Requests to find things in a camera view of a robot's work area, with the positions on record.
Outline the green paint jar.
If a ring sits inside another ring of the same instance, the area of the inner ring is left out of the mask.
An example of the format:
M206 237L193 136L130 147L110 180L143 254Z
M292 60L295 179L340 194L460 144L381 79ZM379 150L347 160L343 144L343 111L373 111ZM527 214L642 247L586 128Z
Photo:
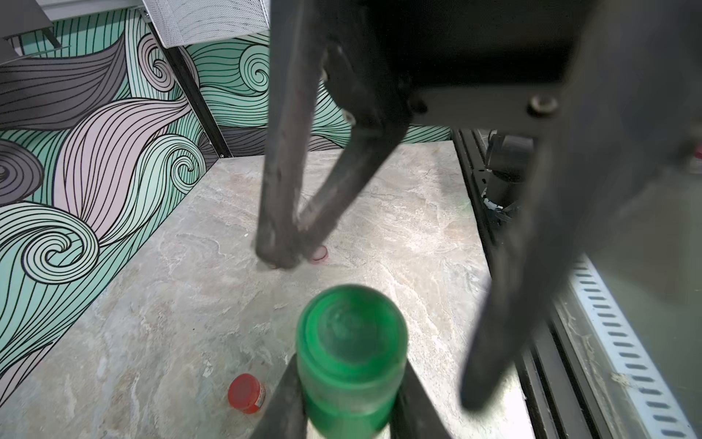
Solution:
M362 409L324 402L307 390L303 391L303 398L308 419L323 438L361 439L375 438L386 427L397 393Z

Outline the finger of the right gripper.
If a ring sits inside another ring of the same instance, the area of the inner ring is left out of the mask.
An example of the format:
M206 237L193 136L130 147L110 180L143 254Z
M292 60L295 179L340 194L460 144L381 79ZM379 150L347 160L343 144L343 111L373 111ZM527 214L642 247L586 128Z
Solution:
M408 95L365 1L273 1L268 130L255 250L276 268L312 259L406 135ZM327 180L298 204L319 87L352 121Z
M563 274L684 162L701 129L698 1L605 1L570 66L565 109L537 150L517 217L527 252Z

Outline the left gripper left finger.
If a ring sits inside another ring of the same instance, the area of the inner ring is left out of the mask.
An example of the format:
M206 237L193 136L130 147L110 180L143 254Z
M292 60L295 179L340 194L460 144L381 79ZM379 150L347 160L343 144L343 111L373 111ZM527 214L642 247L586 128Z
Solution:
M305 439L305 397L294 354L250 439Z

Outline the green jar lid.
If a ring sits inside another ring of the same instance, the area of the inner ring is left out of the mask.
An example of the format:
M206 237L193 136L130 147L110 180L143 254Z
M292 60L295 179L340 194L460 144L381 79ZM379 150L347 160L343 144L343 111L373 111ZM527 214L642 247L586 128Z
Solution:
M364 285L331 287L298 320L303 389L345 408L370 407L398 392L408 345L405 319L385 294Z

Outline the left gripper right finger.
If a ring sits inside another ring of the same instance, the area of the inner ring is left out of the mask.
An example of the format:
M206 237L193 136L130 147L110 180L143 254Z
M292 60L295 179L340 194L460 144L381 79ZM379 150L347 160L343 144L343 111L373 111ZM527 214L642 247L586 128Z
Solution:
M392 439L451 439L408 361L390 418Z

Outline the red paint jar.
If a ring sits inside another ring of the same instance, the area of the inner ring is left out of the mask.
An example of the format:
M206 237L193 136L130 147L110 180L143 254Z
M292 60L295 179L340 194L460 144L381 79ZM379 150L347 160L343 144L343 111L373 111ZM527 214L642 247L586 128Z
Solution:
M256 377L243 373L232 381L227 396L231 407L245 414L253 414L263 407L266 390Z

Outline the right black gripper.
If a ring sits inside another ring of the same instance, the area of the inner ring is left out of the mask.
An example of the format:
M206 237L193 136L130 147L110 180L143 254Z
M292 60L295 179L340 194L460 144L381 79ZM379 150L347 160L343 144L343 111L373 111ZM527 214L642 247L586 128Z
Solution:
M565 109L592 1L326 1L327 89L354 137L539 135Z

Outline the purple jar lid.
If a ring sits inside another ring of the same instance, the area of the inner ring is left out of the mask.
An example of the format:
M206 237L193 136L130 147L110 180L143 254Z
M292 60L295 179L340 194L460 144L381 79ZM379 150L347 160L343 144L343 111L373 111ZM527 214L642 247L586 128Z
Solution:
M329 251L325 245L320 245L313 253L310 262L312 264L323 263L329 256Z

